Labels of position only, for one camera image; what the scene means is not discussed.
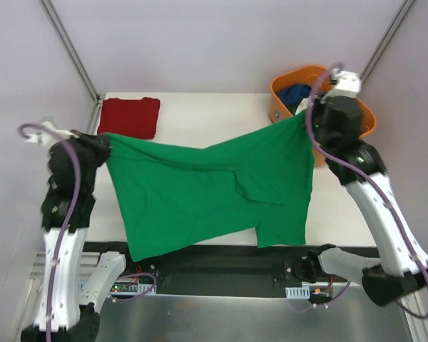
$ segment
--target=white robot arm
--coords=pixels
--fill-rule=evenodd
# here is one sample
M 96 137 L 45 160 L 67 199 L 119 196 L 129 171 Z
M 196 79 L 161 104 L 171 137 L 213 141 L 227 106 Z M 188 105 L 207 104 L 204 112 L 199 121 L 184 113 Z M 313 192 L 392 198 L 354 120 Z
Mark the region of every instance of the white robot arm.
M 330 170 L 357 203 L 380 259 L 325 245 L 297 262 L 292 274 L 306 281 L 336 274 L 363 285 L 369 298 L 384 306 L 428 286 L 428 255 L 417 243 L 394 199 L 379 153 L 359 139 L 362 110 L 356 101 L 361 89 L 358 75 L 333 68 L 333 89 L 317 94 L 327 75 L 321 76 L 312 89 L 310 102 L 314 102 L 307 111 L 306 129 L 315 148 L 327 158 Z
M 52 175 L 41 206 L 46 248 L 41 298 L 36 318 L 22 332 L 21 341 L 92 342 L 98 333 L 101 307 L 126 269 L 127 251 L 105 251 L 85 286 L 78 291 L 81 254 L 95 203 L 92 193 L 96 169 L 108 159 L 111 148 L 105 137 L 57 130 L 49 120 L 30 126 L 39 131 L 33 135 L 21 134 L 30 143 L 51 146 Z M 69 140 L 54 144 L 60 139 Z M 70 211 L 72 202 L 74 210 Z

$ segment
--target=white table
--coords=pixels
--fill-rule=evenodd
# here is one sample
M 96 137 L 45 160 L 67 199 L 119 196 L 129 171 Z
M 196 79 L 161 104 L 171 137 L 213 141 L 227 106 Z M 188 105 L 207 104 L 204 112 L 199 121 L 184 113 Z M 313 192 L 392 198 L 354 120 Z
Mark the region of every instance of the white table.
M 107 93 L 107 98 L 161 101 L 154 141 L 207 147 L 270 125 L 268 94 Z M 88 241 L 126 241 L 116 193 L 105 165 L 97 172 Z M 327 167 L 314 170 L 314 186 L 306 224 L 309 245 L 375 246 L 353 199 Z M 200 244 L 256 245 L 254 229 L 209 239 Z

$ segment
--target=orange basket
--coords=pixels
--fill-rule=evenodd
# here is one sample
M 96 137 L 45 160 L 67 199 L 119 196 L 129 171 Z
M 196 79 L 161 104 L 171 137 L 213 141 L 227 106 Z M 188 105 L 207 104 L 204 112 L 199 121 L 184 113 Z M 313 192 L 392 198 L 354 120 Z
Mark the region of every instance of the orange basket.
M 289 118 L 293 114 L 285 107 L 281 100 L 276 95 L 279 90 L 293 86 L 296 83 L 309 84 L 311 87 L 314 86 L 315 81 L 326 71 L 327 69 L 322 66 L 308 65 L 302 68 L 296 69 L 284 75 L 278 76 L 270 85 L 271 90 L 271 106 L 270 106 L 270 119 L 273 122 L 277 122 L 282 119 Z M 332 88 L 327 82 L 322 84 L 321 91 L 329 91 Z M 372 111 L 360 100 L 357 99 L 358 105 L 363 110 L 363 122 L 361 138 L 366 137 L 375 131 L 377 121 L 376 116 Z M 314 149 L 315 166 L 319 167 L 325 164 L 325 157 L 321 155 L 316 149 Z

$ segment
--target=green shirt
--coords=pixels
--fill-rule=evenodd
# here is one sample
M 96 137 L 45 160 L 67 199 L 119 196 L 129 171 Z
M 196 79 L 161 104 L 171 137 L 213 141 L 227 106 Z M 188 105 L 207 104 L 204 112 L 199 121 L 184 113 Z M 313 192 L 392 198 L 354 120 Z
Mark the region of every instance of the green shirt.
M 304 120 L 203 149 L 108 134 L 132 259 L 251 227 L 259 247 L 304 244 L 314 166 Z

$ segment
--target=purple cable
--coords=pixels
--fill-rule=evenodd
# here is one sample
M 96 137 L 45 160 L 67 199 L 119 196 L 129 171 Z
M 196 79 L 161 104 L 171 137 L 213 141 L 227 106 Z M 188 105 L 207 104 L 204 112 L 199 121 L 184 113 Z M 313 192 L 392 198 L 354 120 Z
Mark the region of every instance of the purple cable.
M 148 277 L 152 278 L 152 280 L 153 280 L 152 286 L 149 289 L 145 290 L 143 293 L 141 293 L 141 294 L 139 294 L 137 296 L 133 296 L 133 297 L 127 298 L 127 299 L 117 299 L 117 298 L 115 298 L 115 299 L 113 299 L 114 302 L 127 303 L 129 301 L 135 301 L 136 299 L 139 299 L 139 298 L 145 296 L 146 294 L 148 294 L 149 292 L 151 292 L 152 290 L 154 290 L 154 288 L 157 286 L 157 277 L 154 276 L 152 273 L 127 274 L 126 276 L 119 277 L 118 280 L 128 279 L 128 278 L 134 278 L 136 276 L 148 276 Z
M 62 239 L 63 235 L 65 234 L 65 231 L 68 227 L 68 223 L 70 222 L 71 215 L 73 214 L 74 207 L 76 206 L 76 202 L 78 201 L 79 196 L 79 190 L 81 188 L 81 166 L 79 165 L 79 159 L 76 155 L 75 150 L 73 147 L 59 134 L 53 132 L 52 130 L 49 130 L 45 128 L 42 125 L 38 125 L 36 123 L 24 123 L 23 125 L 20 125 L 18 128 L 18 133 L 21 137 L 24 139 L 29 139 L 30 137 L 24 132 L 26 128 L 35 128 L 37 130 L 43 130 L 44 132 L 52 135 L 57 140 L 60 141 L 62 144 L 62 147 L 68 154 L 68 156 L 71 159 L 71 162 L 73 163 L 73 170 L 74 170 L 74 191 L 73 191 L 73 198 L 71 200 L 70 207 L 68 209 L 68 212 L 66 213 L 65 220 L 63 221 L 62 227 L 60 229 L 60 232 L 58 233 L 56 247 L 54 249 L 53 257 L 52 257 L 52 267 L 51 267 L 51 273 L 49 274 L 49 285 L 48 285 L 48 298 L 46 303 L 46 342 L 51 342 L 51 319 L 52 319 L 52 297 L 54 292 L 54 281 L 56 278 L 56 267 L 57 267 L 57 260 L 58 260 L 58 253 L 60 251 L 60 247 L 62 245 Z
M 343 70 L 343 68 L 344 68 L 343 63 L 341 63 L 341 62 L 335 63 L 315 81 L 315 84 L 312 87 L 311 93 L 309 95 L 309 106 L 307 107 L 307 112 L 306 112 L 307 134 L 309 135 L 309 139 L 311 140 L 312 145 L 314 146 L 314 148 L 317 151 L 319 151 L 327 159 L 329 159 L 333 162 L 336 162 L 337 164 L 344 166 L 344 167 L 352 170 L 353 172 L 356 172 L 358 175 L 362 176 L 371 185 L 371 187 L 377 192 L 377 194 L 382 198 L 382 201 L 384 201 L 384 204 L 386 205 L 386 207 L 388 208 L 388 210 L 392 214 L 393 219 L 397 224 L 399 233 L 401 234 L 402 239 L 404 240 L 404 243 L 406 244 L 406 247 L 408 248 L 408 250 L 411 254 L 411 257 L 413 258 L 413 260 L 415 261 L 415 264 L 417 265 L 418 269 L 422 273 L 423 278 L 425 280 L 425 283 L 427 285 L 427 290 L 428 290 L 428 272 L 424 268 L 422 262 L 419 260 L 419 257 L 417 255 L 414 247 L 412 246 L 412 243 L 411 243 L 409 237 L 406 234 L 403 223 L 401 222 L 401 219 L 399 218 L 397 211 L 393 207 L 393 204 L 390 202 L 390 200 L 388 199 L 386 194 L 382 191 L 382 189 L 379 187 L 379 185 L 377 185 L 377 183 L 370 176 L 368 176 L 366 173 L 361 171 L 361 169 L 359 169 L 358 167 L 355 167 L 354 165 L 352 165 L 348 162 L 345 162 L 344 160 L 336 158 L 334 155 L 331 155 L 328 152 L 325 152 L 319 146 L 319 144 L 317 144 L 317 141 L 315 140 L 314 131 L 312 129 L 312 107 L 313 107 L 313 103 L 314 103 L 314 98 L 317 95 L 317 93 L 318 93 L 320 87 L 322 86 L 323 82 L 328 78 L 328 76 L 330 76 L 333 69 Z M 419 318 L 419 319 L 428 318 L 428 312 L 425 315 L 419 315 L 418 313 L 414 313 L 414 312 L 410 311 L 408 308 L 404 307 L 400 302 L 397 302 L 397 305 L 400 308 L 402 308 L 404 311 L 406 311 L 409 315 L 411 315 L 415 318 Z

